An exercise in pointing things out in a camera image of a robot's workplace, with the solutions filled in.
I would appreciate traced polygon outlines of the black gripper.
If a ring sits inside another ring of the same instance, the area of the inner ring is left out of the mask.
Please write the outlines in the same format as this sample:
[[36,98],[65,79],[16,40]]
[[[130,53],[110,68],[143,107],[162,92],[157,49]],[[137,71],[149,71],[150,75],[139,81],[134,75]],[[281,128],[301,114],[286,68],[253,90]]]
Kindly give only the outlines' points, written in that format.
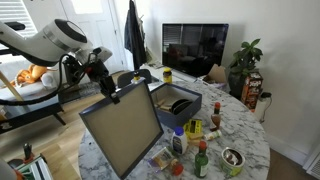
[[96,53],[90,53],[83,62],[68,55],[63,61],[63,65],[69,86],[78,84],[82,78],[87,75],[91,81],[100,85],[101,92],[104,95],[110,95],[114,104],[120,102],[120,99],[115,92],[116,88],[113,79]]

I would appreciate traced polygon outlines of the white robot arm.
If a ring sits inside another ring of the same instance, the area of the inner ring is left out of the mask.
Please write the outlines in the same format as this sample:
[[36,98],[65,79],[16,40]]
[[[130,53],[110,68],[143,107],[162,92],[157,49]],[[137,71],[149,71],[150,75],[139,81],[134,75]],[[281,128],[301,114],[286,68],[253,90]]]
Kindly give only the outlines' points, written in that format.
[[59,73],[58,87],[50,94],[26,101],[1,100],[2,105],[24,106],[49,100],[78,84],[85,75],[98,83],[101,93],[114,104],[120,102],[115,83],[104,65],[112,56],[108,48],[93,47],[81,28],[69,20],[54,19],[31,37],[17,33],[22,26],[19,22],[0,22],[0,43],[6,47],[1,54],[21,55],[32,64],[44,67],[59,64],[65,69],[68,87],[62,86],[62,73]]

